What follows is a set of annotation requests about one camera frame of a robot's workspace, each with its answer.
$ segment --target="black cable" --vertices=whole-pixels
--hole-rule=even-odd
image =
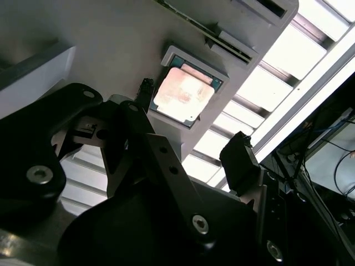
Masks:
[[[303,148],[303,151],[301,152],[300,154],[300,157],[298,158],[298,164],[296,166],[296,169],[295,169],[295,174],[293,175],[293,179],[295,179],[297,176],[298,176],[298,173],[300,172],[300,169],[301,169],[301,166],[302,166],[302,162],[303,162],[303,159],[306,157],[306,152],[307,152],[307,149],[308,149],[308,146],[311,142],[311,138],[312,138],[312,133],[315,129],[315,124],[316,124],[316,121],[317,121],[317,118],[319,116],[320,112],[318,111],[317,114],[315,115],[315,118],[313,119],[312,121],[312,126],[307,134],[307,137],[306,137],[306,140],[305,140],[305,146]]]
[[[332,142],[329,141],[329,140],[325,140],[325,139],[321,139],[321,140],[324,141],[324,142],[327,142],[327,143],[329,143],[329,144],[331,144],[331,145],[333,145],[333,146],[335,146],[335,147],[338,147],[339,149],[342,149],[343,151],[353,152],[353,151],[351,151],[351,150],[347,150],[347,149],[345,149],[345,148],[343,148],[343,147],[340,147],[339,145],[337,145],[337,144],[335,144],[335,143],[332,143]]]
[[[333,179],[334,179],[334,184],[335,186],[337,187],[337,189],[339,190],[340,194],[345,196],[345,193],[343,193],[340,188],[338,187],[338,183],[337,183],[337,171],[338,171],[338,168],[339,168],[339,165],[341,164],[341,162],[349,155],[351,154],[353,151],[350,151],[348,152],[347,154],[345,154],[337,163],[337,166],[335,167],[335,170],[334,170],[334,174],[333,174]]]
[[[345,243],[344,243],[344,241],[343,241],[343,238],[341,237],[340,232],[339,232],[339,230],[338,230],[338,227],[337,227],[337,225],[336,225],[336,223],[335,223],[335,221],[334,221],[335,219],[334,219],[334,217],[332,216],[332,213],[328,210],[326,204],[323,202],[321,196],[317,193],[317,191],[316,191],[316,189],[315,189],[315,187],[314,187],[314,185],[313,185],[313,183],[312,183],[310,173],[308,172],[308,170],[307,170],[307,168],[306,168],[305,162],[303,162],[303,167],[304,167],[304,169],[305,169],[305,173],[306,173],[306,176],[307,176],[307,178],[308,178],[308,180],[309,180],[309,182],[310,182],[310,185],[311,185],[311,188],[312,188],[312,190],[313,190],[313,193],[316,195],[316,197],[318,198],[318,200],[320,201],[320,203],[322,204],[322,206],[324,207],[324,209],[327,211],[328,215],[330,216],[330,218],[331,218],[331,220],[332,220],[332,223],[333,223],[333,226],[334,226],[334,229],[335,229],[335,231],[337,232],[338,238],[339,238],[339,240],[341,241],[341,243],[342,243],[342,244],[344,245],[344,247],[345,247]]]

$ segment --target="black metal bracket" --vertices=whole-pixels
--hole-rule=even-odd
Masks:
[[[0,138],[5,140],[0,216],[23,208],[33,211],[34,206],[40,211],[55,202],[64,188],[65,174],[55,153],[63,138],[53,136],[102,101],[92,88],[70,84],[0,120]]]

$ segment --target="metal slot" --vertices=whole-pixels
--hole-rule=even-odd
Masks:
[[[277,5],[274,1],[271,0],[257,0],[260,4],[262,4],[265,8],[270,10],[272,13],[277,15],[279,18],[282,18],[285,15],[286,10]]]
[[[206,162],[208,162],[208,163],[210,163],[212,165],[215,165],[217,167],[221,167],[222,166],[222,163],[219,160],[216,160],[216,159],[214,159],[214,158],[212,158],[212,157],[210,157],[208,155],[205,155],[202,152],[193,150],[190,155],[195,156],[196,158],[199,158],[199,159],[201,159],[203,161],[206,161]]]
[[[227,139],[231,139],[234,136],[234,134],[232,134],[231,132],[226,131],[225,129],[223,129],[219,126],[216,126],[216,125],[212,125],[210,127],[210,130],[213,131],[214,133],[217,133],[218,135],[221,135],[222,137],[227,138]]]
[[[99,194],[101,196],[104,196],[104,197],[107,197],[107,194],[105,191],[103,190],[100,190],[96,187],[92,187],[92,186],[89,186],[89,185],[86,185],[84,183],[81,183],[81,182],[78,182],[76,180],[72,180],[72,179],[67,179],[67,184],[71,184],[75,187],[79,187],[79,188],[82,188],[83,190],[87,190],[87,191],[90,191],[90,192],[93,192],[93,193],[96,193],[96,194]]]
[[[197,29],[199,32],[201,32],[204,36],[211,39],[216,44],[222,46],[224,49],[228,50],[230,53],[232,53],[234,56],[236,56],[239,60],[243,61],[246,64],[249,64],[251,62],[252,58],[249,55],[247,55],[246,53],[242,52],[241,50],[235,48],[233,45],[229,44],[225,40],[219,38],[215,32],[206,28],[205,26],[203,26],[199,22],[195,21],[194,19],[190,18],[189,16],[183,14],[183,12],[179,11],[178,9],[173,7],[172,5],[168,4],[166,1],[164,1],[164,0],[155,0],[155,1],[158,4],[160,4],[162,7],[173,12],[175,15],[177,15],[183,21],[188,22],[195,29]]]
[[[289,86],[291,86],[293,88],[296,87],[298,85],[298,83],[300,82],[297,78],[295,78],[291,74],[283,71],[282,69],[270,66],[269,64],[267,64],[264,61],[261,61],[259,66],[262,69],[270,72],[272,75],[274,75],[275,77],[282,80],[283,82],[285,82],[286,84],[288,84]]]
[[[71,199],[71,198],[66,198],[66,197],[60,197],[60,199],[62,200],[62,201],[64,201],[64,202],[66,202],[66,203],[70,203],[70,204],[72,204],[72,205],[76,205],[76,206],[78,206],[78,207],[81,207],[81,208],[84,208],[84,209],[90,209],[90,208],[92,208],[92,206],[90,206],[90,205],[87,205],[87,204],[85,204],[85,203],[81,203],[81,202],[78,202],[78,201],[75,201],[75,200],[73,200],[73,199]]]
[[[310,21],[308,21],[305,17],[297,14],[293,21],[291,22],[296,29],[302,32],[304,35],[309,37],[312,41],[319,44],[325,50],[329,50],[331,46],[334,45],[334,41],[323,33],[320,29],[314,26]]]
[[[262,118],[267,118],[270,114],[269,111],[265,110],[264,108],[261,108],[251,102],[249,102],[248,100],[244,99],[243,97],[239,96],[239,95],[234,95],[232,101],[234,101],[235,103],[243,106],[246,109],[249,109],[250,111],[254,112],[257,115],[260,115]]]
[[[91,169],[91,170],[94,170],[96,172],[103,173],[104,175],[106,175],[105,168],[97,166],[97,165],[95,165],[95,164],[93,164],[91,162],[84,161],[82,159],[76,158],[75,155],[72,156],[72,157],[69,157],[67,160],[69,160],[69,161],[71,161],[73,163],[76,163],[77,165],[81,165],[83,167],[86,167],[88,169]]]

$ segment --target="gray metal surface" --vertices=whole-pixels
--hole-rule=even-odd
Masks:
[[[0,45],[0,59],[3,50]],[[68,76],[75,48],[57,43],[0,73],[0,119],[31,104]]]

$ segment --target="metal bolt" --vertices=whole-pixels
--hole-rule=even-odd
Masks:
[[[297,197],[302,201],[302,202],[307,202],[304,195],[302,195],[301,193],[297,192]]]
[[[266,243],[266,248],[270,255],[272,255],[272,257],[276,259],[277,262],[283,261],[281,250],[277,247],[277,245],[268,240]]]
[[[206,219],[198,214],[193,216],[192,224],[200,234],[207,234],[209,232],[209,224]]]
[[[87,97],[90,97],[90,98],[93,98],[95,97],[95,94],[93,94],[91,91],[84,91],[84,95],[87,96]]]
[[[47,184],[53,178],[53,172],[47,166],[36,165],[28,169],[27,179],[39,185]]]
[[[130,105],[129,107],[131,108],[131,110],[133,110],[135,112],[138,111],[138,108],[136,106],[134,106],[134,105]]]

